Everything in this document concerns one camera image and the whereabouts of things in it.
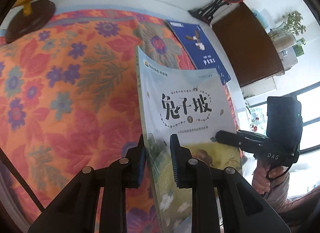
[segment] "children's book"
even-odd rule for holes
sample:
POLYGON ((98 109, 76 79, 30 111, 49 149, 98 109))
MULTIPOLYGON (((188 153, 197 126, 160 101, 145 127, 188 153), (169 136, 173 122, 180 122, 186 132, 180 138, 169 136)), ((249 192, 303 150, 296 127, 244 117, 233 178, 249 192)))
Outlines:
POLYGON ((219 130, 236 132, 216 69, 178 70, 151 60, 136 48, 140 115, 151 187, 162 232, 191 226, 191 189, 176 187, 170 135, 209 167, 241 171, 239 149, 219 144, 219 130))
POLYGON ((231 80, 218 54, 200 25, 167 20, 196 69, 216 69, 224 85, 231 80))

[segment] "brown wooden panel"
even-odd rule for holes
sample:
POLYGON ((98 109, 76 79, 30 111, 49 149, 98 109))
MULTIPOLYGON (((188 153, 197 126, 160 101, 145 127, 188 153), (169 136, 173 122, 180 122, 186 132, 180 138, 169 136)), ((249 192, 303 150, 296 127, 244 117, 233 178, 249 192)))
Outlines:
POLYGON ((212 29, 241 87, 284 71, 271 39, 244 3, 217 21, 212 29))

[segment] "white and green book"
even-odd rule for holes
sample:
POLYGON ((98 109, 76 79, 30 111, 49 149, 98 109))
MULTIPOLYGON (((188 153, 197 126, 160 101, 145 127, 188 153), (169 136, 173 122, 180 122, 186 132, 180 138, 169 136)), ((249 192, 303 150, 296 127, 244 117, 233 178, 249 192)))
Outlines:
POLYGON ((239 149, 219 144, 219 130, 236 132, 216 69, 178 70, 136 48, 140 115, 151 187, 162 232, 191 232, 191 189, 176 187, 170 135, 208 166, 241 171, 239 149))

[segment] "human hand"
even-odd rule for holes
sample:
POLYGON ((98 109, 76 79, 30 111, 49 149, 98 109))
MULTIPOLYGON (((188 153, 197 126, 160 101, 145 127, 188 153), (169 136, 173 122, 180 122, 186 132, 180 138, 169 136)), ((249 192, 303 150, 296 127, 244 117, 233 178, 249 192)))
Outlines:
MULTIPOLYGON (((267 172, 269 172, 270 166, 263 167, 262 161, 258 160, 257 168, 253 172, 253 179, 252 179, 252 187, 259 193, 264 194, 265 192, 270 191, 270 181, 266 178, 267 172)), ((274 168, 272 171, 269 172, 269 178, 276 178, 283 174, 284 167, 278 166, 274 168)), ((272 186, 279 185, 283 182, 285 176, 282 176, 272 182, 272 186)))

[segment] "bed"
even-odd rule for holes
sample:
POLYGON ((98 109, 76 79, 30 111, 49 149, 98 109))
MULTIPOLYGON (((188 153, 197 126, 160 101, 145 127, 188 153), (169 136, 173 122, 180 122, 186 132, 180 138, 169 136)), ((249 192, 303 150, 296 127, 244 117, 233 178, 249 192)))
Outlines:
MULTIPOLYGON (((106 167, 136 146, 135 46, 167 67, 194 69, 162 19, 131 11, 58 14, 37 32, 0 42, 0 146, 44 207, 84 166, 106 167)), ((40 211, 3 166, 1 185, 26 232, 40 211)), ((147 170, 126 205, 128 232, 160 232, 147 170)))

